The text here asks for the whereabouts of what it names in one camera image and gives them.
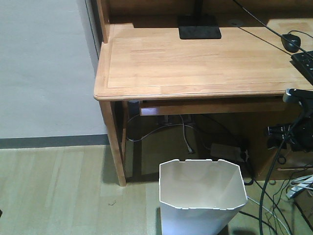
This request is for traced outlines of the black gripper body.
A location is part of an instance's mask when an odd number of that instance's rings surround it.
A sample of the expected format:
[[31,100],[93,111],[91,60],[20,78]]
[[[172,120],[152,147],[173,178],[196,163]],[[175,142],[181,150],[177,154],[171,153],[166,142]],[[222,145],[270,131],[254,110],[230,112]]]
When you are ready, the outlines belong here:
[[266,128],[267,149],[291,148],[293,152],[312,152],[313,151],[313,125],[302,123],[296,125],[291,130],[292,124],[278,124]]

